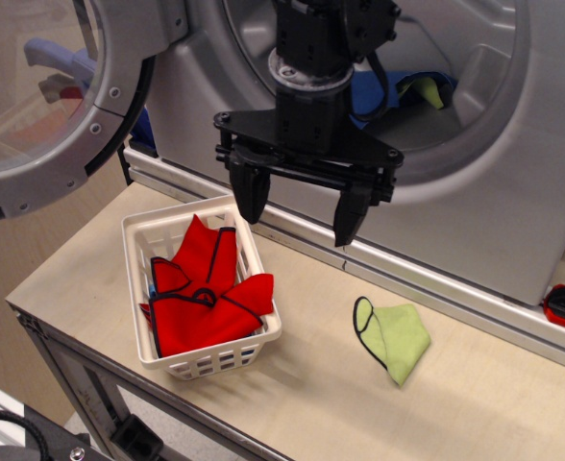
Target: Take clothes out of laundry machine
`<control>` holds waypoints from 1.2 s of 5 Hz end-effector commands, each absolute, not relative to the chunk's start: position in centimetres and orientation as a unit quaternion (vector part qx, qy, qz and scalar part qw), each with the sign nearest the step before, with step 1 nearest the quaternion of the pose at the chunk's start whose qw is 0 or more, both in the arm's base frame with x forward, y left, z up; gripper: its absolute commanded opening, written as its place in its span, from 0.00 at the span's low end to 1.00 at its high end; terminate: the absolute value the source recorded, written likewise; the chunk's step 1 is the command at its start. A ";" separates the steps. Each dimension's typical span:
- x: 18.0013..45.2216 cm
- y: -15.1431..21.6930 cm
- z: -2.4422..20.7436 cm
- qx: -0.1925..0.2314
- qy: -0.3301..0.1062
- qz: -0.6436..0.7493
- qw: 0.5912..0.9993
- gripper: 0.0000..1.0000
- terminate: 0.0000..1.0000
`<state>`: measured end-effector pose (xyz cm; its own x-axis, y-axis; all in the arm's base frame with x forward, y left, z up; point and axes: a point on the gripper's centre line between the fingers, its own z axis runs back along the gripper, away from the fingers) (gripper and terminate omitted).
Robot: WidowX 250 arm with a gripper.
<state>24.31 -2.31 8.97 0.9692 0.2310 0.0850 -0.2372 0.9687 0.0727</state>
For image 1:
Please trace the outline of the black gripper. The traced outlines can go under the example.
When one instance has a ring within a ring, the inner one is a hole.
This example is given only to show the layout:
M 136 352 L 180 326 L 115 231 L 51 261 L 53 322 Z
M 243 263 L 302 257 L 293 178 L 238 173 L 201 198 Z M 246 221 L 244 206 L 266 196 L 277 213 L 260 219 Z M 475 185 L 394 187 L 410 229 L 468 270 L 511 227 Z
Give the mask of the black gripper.
M 349 245 L 371 205 L 391 201 L 404 162 L 398 149 L 355 125 L 351 91 L 301 92 L 280 88 L 272 109 L 222 111 L 218 160 L 230 172 L 238 210 L 259 221 L 270 176 L 340 190 L 333 219 L 334 245 Z

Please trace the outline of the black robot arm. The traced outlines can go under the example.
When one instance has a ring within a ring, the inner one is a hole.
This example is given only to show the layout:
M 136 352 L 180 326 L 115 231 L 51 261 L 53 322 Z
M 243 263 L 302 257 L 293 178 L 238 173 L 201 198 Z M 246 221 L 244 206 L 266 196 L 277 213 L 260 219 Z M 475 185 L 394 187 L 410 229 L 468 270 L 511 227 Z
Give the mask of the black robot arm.
M 217 158 L 230 173 L 241 216 L 258 222 L 273 175 L 339 191 L 333 232 L 350 244 L 372 206 L 391 200 L 401 151 L 357 126 L 351 80 L 367 60 L 381 86 L 376 51 L 396 37 L 392 1 L 278 1 L 276 46 L 268 69 L 276 85 L 269 110 L 220 112 Z

